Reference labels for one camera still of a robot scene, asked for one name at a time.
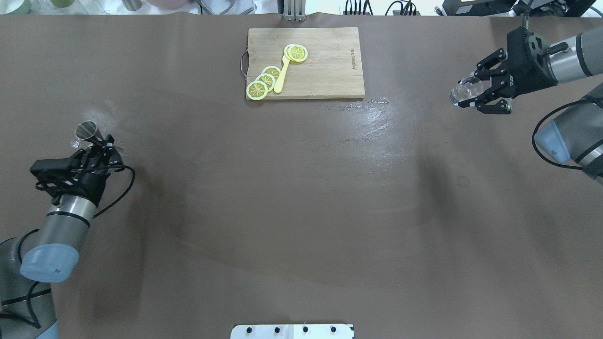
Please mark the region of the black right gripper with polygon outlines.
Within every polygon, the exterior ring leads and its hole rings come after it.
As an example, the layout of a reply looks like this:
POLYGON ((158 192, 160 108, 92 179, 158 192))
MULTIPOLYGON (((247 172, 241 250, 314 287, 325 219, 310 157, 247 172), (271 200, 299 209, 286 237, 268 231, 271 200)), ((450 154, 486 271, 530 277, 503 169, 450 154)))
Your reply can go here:
POLYGON ((460 85, 484 84, 484 92, 458 107, 473 107, 484 114, 510 114, 512 98, 558 84, 550 66, 549 41, 522 26, 506 38, 507 50, 496 49, 477 62, 475 71, 459 80, 460 85))

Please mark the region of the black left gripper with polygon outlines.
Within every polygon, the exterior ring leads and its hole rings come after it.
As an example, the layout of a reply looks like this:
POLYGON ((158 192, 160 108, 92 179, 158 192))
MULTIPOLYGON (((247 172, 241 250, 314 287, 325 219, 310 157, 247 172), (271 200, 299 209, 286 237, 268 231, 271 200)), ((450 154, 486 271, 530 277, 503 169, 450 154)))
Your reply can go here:
POLYGON ((112 135, 101 137, 101 146, 90 145, 80 148, 70 158, 75 159, 80 169, 73 170, 73 178, 64 182, 47 183, 47 193, 52 204, 58 205, 65 194, 86 198, 99 205, 111 171, 123 171, 121 153, 114 145, 112 135))

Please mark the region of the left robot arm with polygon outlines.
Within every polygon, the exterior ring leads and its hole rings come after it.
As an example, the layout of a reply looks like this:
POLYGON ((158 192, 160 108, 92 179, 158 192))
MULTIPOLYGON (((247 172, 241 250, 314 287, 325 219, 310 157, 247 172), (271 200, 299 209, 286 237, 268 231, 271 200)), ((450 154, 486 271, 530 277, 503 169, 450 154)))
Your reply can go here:
POLYGON ((87 137, 87 148, 69 157, 33 163, 36 189, 51 197, 43 225, 1 243, 1 337, 57 339, 53 283, 72 274, 93 220, 103 214, 99 204, 112 172, 128 170, 133 186, 136 172, 125 165, 115 139, 87 137))

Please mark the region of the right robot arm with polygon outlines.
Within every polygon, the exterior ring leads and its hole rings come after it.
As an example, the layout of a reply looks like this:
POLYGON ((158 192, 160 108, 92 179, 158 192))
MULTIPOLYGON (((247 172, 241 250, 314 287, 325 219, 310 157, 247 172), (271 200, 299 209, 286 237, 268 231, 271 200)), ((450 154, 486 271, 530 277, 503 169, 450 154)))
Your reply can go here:
MULTIPOLYGON (((521 26, 506 35, 506 46, 478 61, 450 91, 453 105, 483 114, 510 114, 520 96, 602 75, 602 28, 549 42, 521 26)), ((558 107, 534 127, 536 154, 554 167, 578 171, 602 182, 602 85, 558 107)))

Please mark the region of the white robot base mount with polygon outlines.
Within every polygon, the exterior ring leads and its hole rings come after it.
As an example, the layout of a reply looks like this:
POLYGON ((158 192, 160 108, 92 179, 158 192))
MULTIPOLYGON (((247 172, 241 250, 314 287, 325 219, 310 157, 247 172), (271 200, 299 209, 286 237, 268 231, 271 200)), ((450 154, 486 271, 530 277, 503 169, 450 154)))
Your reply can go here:
POLYGON ((343 323, 242 324, 231 339, 355 339, 354 326, 343 323))

